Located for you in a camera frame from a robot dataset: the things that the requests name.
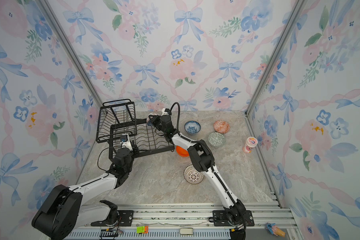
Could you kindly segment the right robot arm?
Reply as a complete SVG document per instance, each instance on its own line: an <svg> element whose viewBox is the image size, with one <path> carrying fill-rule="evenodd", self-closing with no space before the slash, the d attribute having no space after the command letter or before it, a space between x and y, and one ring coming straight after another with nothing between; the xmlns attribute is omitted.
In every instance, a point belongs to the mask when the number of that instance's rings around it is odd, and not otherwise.
<svg viewBox="0 0 360 240"><path fill-rule="evenodd" d="M231 191L221 176L212 151L203 140L192 140L174 128L170 115L150 116L149 122L164 134L169 143L186 150L193 167L207 178L218 193L228 221L235 227L247 227L249 219L242 201Z"/></svg>

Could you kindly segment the blue triangle pattern bowl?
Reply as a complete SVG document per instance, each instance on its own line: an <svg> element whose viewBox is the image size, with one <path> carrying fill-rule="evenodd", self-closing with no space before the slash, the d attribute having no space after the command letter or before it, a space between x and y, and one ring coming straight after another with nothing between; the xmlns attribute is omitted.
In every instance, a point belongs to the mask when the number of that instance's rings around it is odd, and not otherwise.
<svg viewBox="0 0 360 240"><path fill-rule="evenodd" d="M147 126L149 126L149 127L153 127L154 125L153 125L153 120L154 120L154 117L148 117L147 118Z"/></svg>

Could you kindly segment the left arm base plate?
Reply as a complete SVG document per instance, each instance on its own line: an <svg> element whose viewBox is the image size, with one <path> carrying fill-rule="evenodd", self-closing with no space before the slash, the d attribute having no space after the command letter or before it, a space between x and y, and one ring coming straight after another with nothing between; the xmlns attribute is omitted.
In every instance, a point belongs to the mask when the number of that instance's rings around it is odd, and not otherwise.
<svg viewBox="0 0 360 240"><path fill-rule="evenodd" d="M118 210L114 223L110 221L97 221L91 223L91 227L131 227L133 221L134 211L132 210Z"/></svg>

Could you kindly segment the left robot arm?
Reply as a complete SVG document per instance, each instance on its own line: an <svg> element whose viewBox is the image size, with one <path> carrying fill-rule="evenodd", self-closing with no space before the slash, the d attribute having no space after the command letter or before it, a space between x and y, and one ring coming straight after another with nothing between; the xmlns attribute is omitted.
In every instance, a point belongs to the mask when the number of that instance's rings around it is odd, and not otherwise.
<svg viewBox="0 0 360 240"><path fill-rule="evenodd" d="M104 174L82 184L52 189L32 220L32 227L52 240L63 240L74 229L100 222L114 227L122 219L118 206L108 200L87 205L94 197L120 187L132 170L139 149L135 144L117 150L112 164Z"/></svg>

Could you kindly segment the black wire dish rack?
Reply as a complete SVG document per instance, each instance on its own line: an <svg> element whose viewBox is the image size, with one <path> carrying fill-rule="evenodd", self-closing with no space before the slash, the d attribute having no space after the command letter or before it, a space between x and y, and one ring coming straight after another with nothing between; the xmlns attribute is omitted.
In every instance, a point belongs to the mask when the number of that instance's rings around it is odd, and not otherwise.
<svg viewBox="0 0 360 240"><path fill-rule="evenodd" d="M99 112L96 142L109 145L110 159L123 147L123 135L128 135L132 147L138 149L136 158L175 150L175 146L149 126L146 119L137 117L133 101L122 99L104 102Z"/></svg>

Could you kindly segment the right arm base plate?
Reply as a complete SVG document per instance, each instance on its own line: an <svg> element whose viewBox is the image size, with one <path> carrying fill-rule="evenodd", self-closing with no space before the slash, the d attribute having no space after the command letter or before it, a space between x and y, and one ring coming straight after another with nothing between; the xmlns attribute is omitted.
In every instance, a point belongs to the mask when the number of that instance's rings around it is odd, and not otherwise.
<svg viewBox="0 0 360 240"><path fill-rule="evenodd" d="M242 214L235 216L227 211L212 211L212 216L209 217L209 222L213 223L215 227L236 227L242 226L245 223L246 227L254 227L254 217L249 210L244 211Z"/></svg>

